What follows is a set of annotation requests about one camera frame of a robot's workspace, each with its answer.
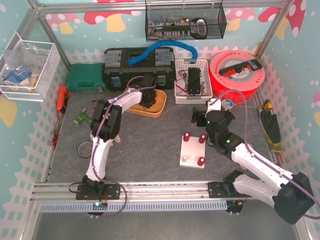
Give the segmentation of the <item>white peg base plate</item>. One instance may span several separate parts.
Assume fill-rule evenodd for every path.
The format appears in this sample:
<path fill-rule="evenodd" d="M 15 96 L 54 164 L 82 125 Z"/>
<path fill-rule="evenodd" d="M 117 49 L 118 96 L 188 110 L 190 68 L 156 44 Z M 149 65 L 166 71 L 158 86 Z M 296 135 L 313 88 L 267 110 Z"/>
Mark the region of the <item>white peg base plate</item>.
<path fill-rule="evenodd" d="M 206 144 L 205 142 L 203 144 L 199 143 L 199 136 L 190 136 L 188 142 L 184 142 L 182 136 L 179 165 L 182 167 L 204 169 L 206 163 L 205 150 Z M 200 157 L 205 158 L 203 166 L 198 166 L 197 164 Z"/>

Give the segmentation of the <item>small red spring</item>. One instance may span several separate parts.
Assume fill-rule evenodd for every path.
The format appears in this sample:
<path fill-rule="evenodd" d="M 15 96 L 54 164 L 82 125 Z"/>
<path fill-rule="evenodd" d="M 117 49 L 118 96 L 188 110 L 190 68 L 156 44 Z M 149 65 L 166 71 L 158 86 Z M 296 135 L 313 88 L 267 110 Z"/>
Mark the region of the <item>small red spring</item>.
<path fill-rule="evenodd" d="M 199 167 L 202 167 L 205 164 L 205 158 L 204 157 L 200 157 L 197 161 L 197 165 Z"/>

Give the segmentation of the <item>white work glove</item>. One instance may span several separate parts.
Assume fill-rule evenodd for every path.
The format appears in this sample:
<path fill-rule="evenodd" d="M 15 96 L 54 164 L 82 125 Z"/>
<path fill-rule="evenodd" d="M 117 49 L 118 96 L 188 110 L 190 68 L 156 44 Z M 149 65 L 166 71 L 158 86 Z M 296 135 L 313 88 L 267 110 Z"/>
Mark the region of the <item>white work glove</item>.
<path fill-rule="evenodd" d="M 117 135 L 112 141 L 116 142 L 116 143 L 120 143 L 121 142 L 121 138 L 120 138 L 119 135 Z"/>

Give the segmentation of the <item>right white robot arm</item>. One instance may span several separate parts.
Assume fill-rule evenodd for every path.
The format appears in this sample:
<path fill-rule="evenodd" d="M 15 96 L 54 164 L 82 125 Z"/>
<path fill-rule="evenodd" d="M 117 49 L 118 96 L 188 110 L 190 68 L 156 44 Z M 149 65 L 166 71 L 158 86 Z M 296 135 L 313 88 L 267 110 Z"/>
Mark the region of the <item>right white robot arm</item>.
<path fill-rule="evenodd" d="M 293 174 L 275 165 L 248 145 L 247 139 L 229 131 L 234 120 L 229 110 L 222 108 L 221 99 L 212 98 L 207 109 L 192 110 L 192 123 L 206 130 L 206 141 L 210 147 L 229 160 L 242 165 L 259 179 L 253 179 L 235 170 L 223 180 L 227 194 L 238 193 L 254 197 L 271 206 L 277 215 L 288 224 L 296 224 L 302 217 L 319 220 L 319 216 L 307 212 L 320 202 L 315 198 L 309 178 L 302 172 Z"/>

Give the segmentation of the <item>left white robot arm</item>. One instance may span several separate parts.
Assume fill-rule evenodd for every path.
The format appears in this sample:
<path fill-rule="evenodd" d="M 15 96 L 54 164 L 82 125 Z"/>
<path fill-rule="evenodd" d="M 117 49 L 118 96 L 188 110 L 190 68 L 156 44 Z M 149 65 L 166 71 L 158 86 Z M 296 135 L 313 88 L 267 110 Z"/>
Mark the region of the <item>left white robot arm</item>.
<path fill-rule="evenodd" d="M 100 99 L 91 118 L 90 130 L 93 136 L 90 164 L 82 179 L 82 184 L 95 187 L 106 177 L 106 163 L 110 147 L 120 132 L 122 114 L 138 104 L 150 108 L 155 103 L 157 93 L 155 77 L 145 74 L 141 81 L 137 77 L 129 80 L 126 91 L 109 100 Z"/>

